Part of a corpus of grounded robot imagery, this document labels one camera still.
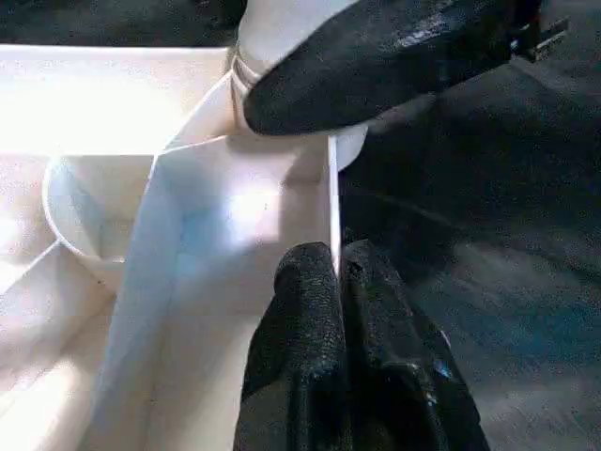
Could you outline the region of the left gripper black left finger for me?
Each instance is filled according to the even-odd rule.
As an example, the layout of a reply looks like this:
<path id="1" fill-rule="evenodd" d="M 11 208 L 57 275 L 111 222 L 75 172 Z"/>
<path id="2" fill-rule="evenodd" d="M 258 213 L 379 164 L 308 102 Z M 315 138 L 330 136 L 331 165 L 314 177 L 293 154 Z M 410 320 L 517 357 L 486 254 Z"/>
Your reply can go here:
<path id="1" fill-rule="evenodd" d="M 288 250 L 251 340 L 236 450 L 348 450 L 347 347 L 330 248 Z"/>

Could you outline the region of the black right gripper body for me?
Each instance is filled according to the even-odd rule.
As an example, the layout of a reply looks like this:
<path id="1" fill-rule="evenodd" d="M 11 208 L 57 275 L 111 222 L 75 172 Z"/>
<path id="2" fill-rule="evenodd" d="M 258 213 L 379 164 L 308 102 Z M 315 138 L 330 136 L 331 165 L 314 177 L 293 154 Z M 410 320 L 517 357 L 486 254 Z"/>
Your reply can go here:
<path id="1" fill-rule="evenodd" d="M 546 59 L 567 36 L 570 20 L 553 11 L 550 1 L 504 1 L 508 9 L 503 62 L 518 58 L 530 63 Z"/>

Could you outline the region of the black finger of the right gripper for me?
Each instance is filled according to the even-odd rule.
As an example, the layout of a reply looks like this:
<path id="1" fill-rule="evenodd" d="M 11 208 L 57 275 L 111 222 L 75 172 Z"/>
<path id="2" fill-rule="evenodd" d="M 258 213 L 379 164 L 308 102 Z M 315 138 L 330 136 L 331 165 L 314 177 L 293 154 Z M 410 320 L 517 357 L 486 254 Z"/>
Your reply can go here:
<path id="1" fill-rule="evenodd" d="M 441 92 L 510 57 L 513 1 L 359 1 L 321 25 L 250 90 L 264 135 L 332 131 Z"/>

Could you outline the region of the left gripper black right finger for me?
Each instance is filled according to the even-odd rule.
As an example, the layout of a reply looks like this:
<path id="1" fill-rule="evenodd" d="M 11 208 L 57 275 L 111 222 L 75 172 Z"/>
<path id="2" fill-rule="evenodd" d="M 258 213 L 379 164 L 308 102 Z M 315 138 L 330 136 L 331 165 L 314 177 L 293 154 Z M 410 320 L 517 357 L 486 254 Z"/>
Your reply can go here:
<path id="1" fill-rule="evenodd" d="M 487 450 L 470 388 L 440 328 L 372 242 L 342 253 L 357 450 Z"/>

